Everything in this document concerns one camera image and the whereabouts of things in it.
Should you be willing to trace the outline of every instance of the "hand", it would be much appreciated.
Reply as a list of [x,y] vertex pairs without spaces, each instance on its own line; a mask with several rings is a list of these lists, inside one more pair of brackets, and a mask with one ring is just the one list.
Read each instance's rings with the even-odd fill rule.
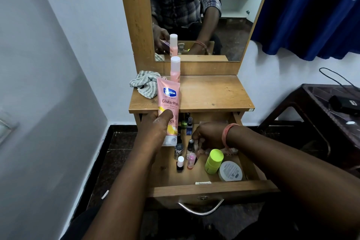
[[170,40],[170,34],[167,32],[166,29],[160,28],[158,25],[153,24],[153,36],[155,52],[158,54],[163,54],[164,48],[160,40]]
[[202,149],[222,149],[225,146],[221,137],[223,130],[227,126],[227,123],[202,123],[196,128],[192,134],[192,139],[199,140],[204,138],[205,141],[202,143]]
[[143,116],[133,150],[150,154],[156,153],[164,142],[167,125],[172,118],[173,112],[170,109],[165,110],[159,117],[158,111]]
[[204,55],[206,53],[206,49],[200,44],[193,44],[191,49],[187,52],[188,55]]

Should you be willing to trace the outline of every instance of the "wooden mirror frame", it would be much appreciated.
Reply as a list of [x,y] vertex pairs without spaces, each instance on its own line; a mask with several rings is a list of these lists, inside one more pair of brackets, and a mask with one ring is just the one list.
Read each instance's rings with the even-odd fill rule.
[[[154,39],[151,21],[150,0],[122,0],[124,3],[127,26],[129,29],[131,46],[133,48],[136,71],[151,70],[161,75],[170,75],[169,62],[156,62]],[[254,24],[250,30],[248,41],[240,61],[182,61],[182,75],[237,75],[244,58],[256,21],[259,17],[264,0],[261,0]]]

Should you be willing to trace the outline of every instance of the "person's left hand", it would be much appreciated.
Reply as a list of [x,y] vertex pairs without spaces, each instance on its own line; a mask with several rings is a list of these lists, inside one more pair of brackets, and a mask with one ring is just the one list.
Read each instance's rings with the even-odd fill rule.
[[206,49],[200,44],[193,44],[191,49],[187,52],[188,55],[205,55]]
[[156,153],[164,142],[167,125],[173,118],[173,112],[166,109],[158,116],[158,111],[153,111],[142,117],[134,143],[134,149],[139,152]]

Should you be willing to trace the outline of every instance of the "black baseboard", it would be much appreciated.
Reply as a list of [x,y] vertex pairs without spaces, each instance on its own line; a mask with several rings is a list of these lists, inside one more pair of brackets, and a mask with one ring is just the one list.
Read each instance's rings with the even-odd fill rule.
[[84,191],[81,195],[78,205],[76,206],[74,215],[72,216],[70,222],[72,222],[81,213],[86,211],[86,209],[88,207],[88,203],[89,203],[91,195],[92,195],[92,191],[94,190],[96,181],[100,174],[101,166],[103,165],[103,162],[104,162],[104,159],[106,156],[106,152],[108,151],[111,139],[115,132],[137,132],[137,126],[136,125],[111,125],[109,127],[106,137],[104,139],[103,145],[101,146],[99,155],[97,156],[97,159],[96,159],[94,165],[92,166],[92,170],[86,181]]

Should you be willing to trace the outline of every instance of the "person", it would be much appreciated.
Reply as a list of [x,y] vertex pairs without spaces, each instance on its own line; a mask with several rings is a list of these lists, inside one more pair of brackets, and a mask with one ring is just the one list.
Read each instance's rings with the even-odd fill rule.
[[[157,116],[157,111],[143,116],[128,160],[99,211],[92,213],[91,221],[82,233],[74,233],[78,229],[71,224],[63,239],[132,240],[138,237],[152,160],[162,145],[172,117],[170,110],[165,110],[160,116]],[[224,123],[201,124],[192,138],[204,138],[205,147],[222,148],[222,134],[226,126]],[[240,235],[243,234],[239,239],[299,239],[300,232],[316,239],[356,239],[359,236],[360,179],[247,127],[230,128],[226,143],[252,160],[284,195],[297,203],[296,209],[304,214],[302,220],[299,218],[296,225],[293,224],[296,229],[281,229],[272,221],[280,207],[270,207],[267,221],[245,228],[240,232]]]
[[214,41],[214,55],[220,55],[221,42],[214,34],[221,15],[220,0],[150,0],[155,52],[164,53],[161,40],[169,40],[169,34],[178,40],[197,41],[189,55],[203,55],[209,41]]

